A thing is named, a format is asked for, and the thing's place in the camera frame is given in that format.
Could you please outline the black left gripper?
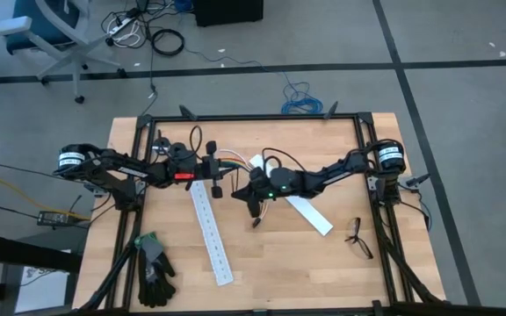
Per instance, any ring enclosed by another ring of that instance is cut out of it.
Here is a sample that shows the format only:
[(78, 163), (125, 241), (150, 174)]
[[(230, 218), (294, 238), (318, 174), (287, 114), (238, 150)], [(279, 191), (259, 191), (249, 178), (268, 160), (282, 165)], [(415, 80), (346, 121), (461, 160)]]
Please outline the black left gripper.
[(213, 198), (222, 198), (223, 190), (219, 186), (219, 181), (224, 175), (230, 173), (233, 169), (231, 165), (218, 159), (215, 154), (217, 152), (217, 143), (210, 140), (206, 143), (206, 155), (201, 158), (201, 162), (197, 165), (198, 180), (212, 180), (213, 186), (211, 194)]

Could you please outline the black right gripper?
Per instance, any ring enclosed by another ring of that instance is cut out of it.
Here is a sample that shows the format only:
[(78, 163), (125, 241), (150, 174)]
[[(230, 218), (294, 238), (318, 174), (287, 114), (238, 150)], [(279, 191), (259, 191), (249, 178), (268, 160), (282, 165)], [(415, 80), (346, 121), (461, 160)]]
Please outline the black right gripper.
[(284, 168), (272, 169), (266, 173), (262, 168), (253, 168), (249, 173), (248, 183), (240, 189), (234, 190), (231, 197), (246, 203), (251, 218), (258, 218), (261, 214), (260, 198), (283, 198), (284, 192), (280, 184), (272, 180), (284, 175)]

